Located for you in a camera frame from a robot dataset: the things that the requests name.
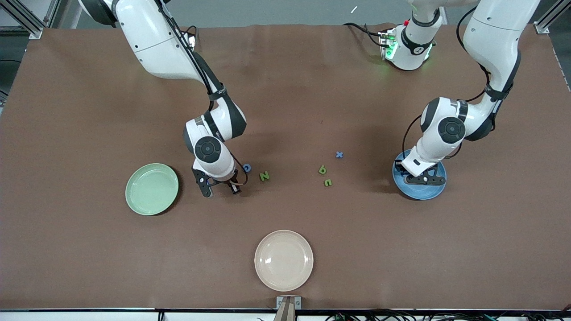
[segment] metal frame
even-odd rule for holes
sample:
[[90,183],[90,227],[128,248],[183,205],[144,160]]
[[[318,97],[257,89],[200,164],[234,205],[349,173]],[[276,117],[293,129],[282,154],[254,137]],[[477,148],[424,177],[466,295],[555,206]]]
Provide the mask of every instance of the metal frame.
[[51,0],[50,7],[47,9],[46,15],[43,17],[43,23],[46,27],[52,27],[52,20],[55,17],[55,13],[58,12],[59,5],[61,3],[61,0]]
[[293,299],[293,304],[296,310],[301,310],[301,296],[299,295],[280,295],[276,297],[276,309],[279,309],[282,305],[282,301],[291,297]]
[[[0,0],[0,6],[30,33],[30,39],[39,39],[43,28],[47,27],[30,9],[19,0]],[[53,15],[58,5],[50,6],[48,14]]]
[[283,295],[278,296],[277,299],[281,299],[278,305],[278,311],[274,317],[274,321],[294,321],[295,320],[295,300],[299,298],[299,306],[301,307],[301,297],[294,295]]
[[538,34],[548,34],[549,26],[557,20],[567,9],[571,6],[571,0],[557,0],[547,10],[547,12],[539,18],[538,21],[533,22],[533,26]]

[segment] white robotic arm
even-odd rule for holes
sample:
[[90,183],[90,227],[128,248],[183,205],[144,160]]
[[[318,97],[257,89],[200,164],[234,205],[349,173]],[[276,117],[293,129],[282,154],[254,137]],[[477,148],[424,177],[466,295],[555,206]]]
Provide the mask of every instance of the white robotic arm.
[[476,0],[407,0],[412,6],[412,15],[406,25],[387,30],[381,43],[384,59],[397,68],[414,70],[428,59],[434,36],[442,26],[440,7],[464,6]]
[[204,196],[211,196],[211,187],[220,182],[227,183],[236,194],[241,185],[236,181],[238,162],[224,141],[242,135],[246,118],[206,61],[193,51],[165,2],[79,0],[84,11],[96,21],[120,24],[133,53],[150,74],[167,79],[194,79],[206,86],[211,101],[208,110],[188,121],[183,130],[186,146],[196,156],[192,171]]
[[517,49],[520,35],[537,8],[539,0],[482,0],[464,33],[465,49],[488,70],[490,77],[480,103],[439,97],[428,103],[420,127],[423,136],[408,155],[397,162],[405,180],[408,174],[426,176],[466,139],[486,137],[492,128],[502,101],[513,86],[520,64]]

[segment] brown tabletop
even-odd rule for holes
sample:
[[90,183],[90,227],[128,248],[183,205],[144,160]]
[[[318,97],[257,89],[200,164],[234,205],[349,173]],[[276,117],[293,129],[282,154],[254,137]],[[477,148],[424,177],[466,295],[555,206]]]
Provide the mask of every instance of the brown tabletop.
[[[562,308],[571,104],[549,37],[527,28],[497,130],[445,161],[445,191],[419,202],[391,177],[405,129],[434,97],[485,82],[453,26],[436,39],[405,72],[348,27],[201,30],[197,50],[248,119],[227,146],[253,168],[240,195],[205,199],[182,139],[207,108],[203,85],[146,73],[120,30],[45,30],[0,122],[0,307],[274,306],[254,251],[289,229],[315,254],[292,292],[305,308]],[[153,162],[182,189],[140,216],[124,189]]]

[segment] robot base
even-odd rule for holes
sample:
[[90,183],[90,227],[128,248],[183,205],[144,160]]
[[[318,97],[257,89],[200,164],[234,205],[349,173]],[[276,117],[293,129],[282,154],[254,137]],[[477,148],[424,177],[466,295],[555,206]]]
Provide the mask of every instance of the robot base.
[[415,70],[428,59],[433,44],[431,43],[426,50],[421,47],[422,54],[413,55],[411,50],[404,46],[403,40],[401,39],[403,29],[404,25],[399,25],[379,35],[380,43],[389,46],[389,48],[380,48],[381,57],[383,60],[390,61],[400,70]]
[[[405,155],[408,155],[410,152],[411,150],[406,150]],[[400,153],[395,158],[395,161],[401,161],[403,159],[404,159],[403,153]],[[407,177],[411,176],[411,174],[407,173],[406,171],[402,172],[401,170],[399,170],[399,168],[397,168],[396,163],[393,162],[392,173],[396,186],[406,196],[413,199],[418,199],[418,200],[432,199],[437,197],[438,195],[440,195],[440,193],[442,193],[442,191],[444,191],[444,187],[446,186],[446,181],[447,181],[447,175],[446,175],[446,169],[444,169],[444,165],[442,164],[442,162],[439,162],[436,165],[436,168],[433,167],[432,169],[427,170],[425,173],[427,172],[431,176],[439,176],[440,180],[444,179],[443,183],[438,185],[407,183]]]

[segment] cable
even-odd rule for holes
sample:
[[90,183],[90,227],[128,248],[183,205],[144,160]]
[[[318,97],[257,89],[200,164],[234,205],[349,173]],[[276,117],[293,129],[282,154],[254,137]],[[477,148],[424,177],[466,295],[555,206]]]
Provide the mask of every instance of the cable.
[[183,34],[187,34],[188,31],[191,30],[192,28],[194,28],[194,33],[191,34],[191,35],[198,35],[198,28],[197,28],[195,25],[192,25],[192,26],[188,27],[188,28],[186,29],[186,31],[183,32]]
[[248,183],[248,173],[246,173],[246,171],[244,170],[244,165],[242,165],[240,163],[240,161],[238,160],[238,158],[236,158],[236,156],[234,156],[234,154],[232,154],[232,152],[230,151],[230,155],[232,155],[232,158],[234,158],[234,161],[236,163],[238,163],[238,165],[240,166],[240,169],[242,170],[242,172],[244,172],[244,175],[246,175],[246,179],[244,180],[244,183],[234,183],[233,181],[229,180],[230,184],[235,185],[235,186],[244,186],[246,185],[246,183]]
[[163,8],[163,4],[162,4],[161,0],[155,0],[155,3],[157,5],[160,13],[163,15],[163,18],[167,21],[168,25],[170,26],[172,32],[175,34],[175,36],[177,37],[179,42],[183,45],[184,50],[186,51],[188,57],[190,58],[192,64],[196,68],[198,74],[200,75],[200,78],[202,79],[202,81],[204,83],[204,86],[206,87],[206,91],[208,92],[208,95],[212,94],[212,90],[210,88],[210,83],[208,81],[208,77],[206,77],[204,70],[202,70],[202,68],[200,67],[200,65],[196,61],[196,58],[192,54],[192,50],[190,50],[190,45],[188,44],[188,42],[184,38],[180,27],[178,26],[178,24],[176,23],[176,21],[174,20],[173,17],[170,17],[166,12],[164,12],[164,8]]
[[379,31],[378,33],[374,33],[374,32],[369,31],[369,29],[367,28],[367,24],[366,24],[366,23],[365,23],[365,26],[364,26],[364,27],[361,27],[361,26],[359,26],[359,25],[357,25],[356,23],[353,23],[353,22],[344,23],[343,26],[352,26],[352,27],[355,27],[355,28],[361,30],[362,32],[366,33],[366,34],[369,36],[369,39],[371,39],[371,41],[372,41],[374,44],[376,44],[377,46],[383,47],[383,48],[389,48],[388,45],[382,45],[382,44],[376,42],[376,41],[373,39],[372,36],[374,36],[374,35],[375,35],[375,36],[379,36],[379,33],[385,32],[385,31],[387,31],[387,30],[389,30],[389,29],[392,29],[392,28],[384,29],[384,30]]
[[369,32],[369,29],[367,29],[367,24],[366,24],[366,23],[365,23],[365,31],[367,32],[367,36],[369,36],[369,39],[370,39],[374,44],[376,44],[376,45],[379,46],[379,47],[389,48],[389,45],[382,45],[381,43],[378,43],[378,42],[376,42],[376,41],[373,39],[373,36],[371,36],[371,33]]
[[342,312],[342,313],[343,313],[342,315],[349,316],[349,320],[361,321],[361,319],[359,319],[359,317],[357,317],[357,316],[354,315],[354,314],[350,314],[350,313],[347,313],[347,312]]
[[460,18],[460,21],[458,21],[458,24],[456,25],[456,39],[458,39],[458,42],[460,43],[460,46],[462,46],[462,49],[464,49],[464,51],[466,51],[466,48],[464,47],[464,41],[462,41],[462,39],[460,39],[460,24],[462,23],[462,21],[464,21],[464,19],[466,19],[466,17],[474,12],[474,10],[478,8],[478,6],[475,6],[474,8],[468,10],[467,13],[465,13],[462,18]]
[[461,149],[462,149],[462,143],[460,143],[460,145],[458,145],[458,148],[456,149],[456,152],[453,155],[446,156],[444,159],[451,159],[452,157],[458,155],[458,153],[460,152]]
[[[414,125],[414,123],[416,123],[416,121],[418,121],[418,120],[420,119],[420,117],[422,117],[422,114],[418,115],[418,116],[412,121],[412,123],[411,123],[410,125],[408,125],[407,131],[404,133],[404,137],[403,137],[403,160],[406,158],[406,156],[404,155],[404,145],[405,145],[405,142],[406,142],[406,140],[407,140],[408,132],[411,130],[412,125]],[[458,148],[456,149],[456,152],[455,152],[453,155],[451,155],[451,156],[446,156],[444,159],[451,159],[451,158],[453,158],[454,156],[458,155],[458,153],[460,152],[461,149],[462,149],[462,143],[460,143],[460,145],[459,145]]]
[[400,311],[400,313],[403,314],[403,315],[408,315],[408,316],[410,316],[414,321],[417,321],[417,320],[416,320],[416,317],[415,317],[414,315],[410,314],[410,313],[407,313],[407,312],[404,312],[404,311]]
[[437,313],[434,315],[431,315],[430,318],[428,319],[428,321],[432,321],[432,318],[434,318],[435,316],[443,316],[443,319],[438,319],[436,321],[453,321],[453,320],[468,320],[468,321],[482,321],[483,317],[481,316],[468,316],[462,313],[458,313],[458,314],[449,314],[449,313]]
[[[478,6],[475,6],[474,8],[468,10],[468,12],[466,12],[462,18],[460,18],[460,20],[458,21],[458,24],[456,25],[456,39],[458,39],[458,43],[460,44],[460,46],[462,47],[462,49],[464,49],[464,51],[466,51],[466,48],[464,47],[464,41],[460,38],[460,24],[462,24],[462,21],[464,21],[464,19],[466,19],[466,17],[474,12],[474,10],[477,8]],[[480,69],[484,72],[484,74],[486,75],[486,84],[488,84],[490,82],[490,75],[489,72],[486,70],[486,68],[484,68],[481,64],[478,63],[478,65],[480,66]],[[466,99],[466,102],[471,102],[474,101],[476,99],[478,99],[479,97],[481,97],[486,91],[482,90],[481,93],[477,94],[475,97],[470,98],[470,99]]]
[[416,123],[416,121],[418,121],[420,119],[420,117],[422,117],[422,114],[418,115],[418,117],[415,118],[415,120],[412,121],[412,123],[410,125],[408,125],[407,131],[404,133],[404,137],[403,137],[403,160],[406,158],[406,156],[404,155],[404,143],[407,140],[407,135],[408,135],[408,131],[411,130],[411,127],[414,123]]
[[494,319],[498,320],[500,319],[502,316],[504,316],[504,314],[508,313],[507,311],[502,312],[502,314],[500,314],[499,316],[495,317]]
[[361,30],[362,32],[368,33],[368,34],[370,34],[370,35],[379,35],[378,33],[373,33],[373,32],[371,32],[371,31],[369,31],[368,29],[364,29],[363,27],[361,27],[361,26],[359,26],[358,24],[353,23],[353,22],[344,23],[343,26],[352,26],[352,27],[355,27],[355,28]]

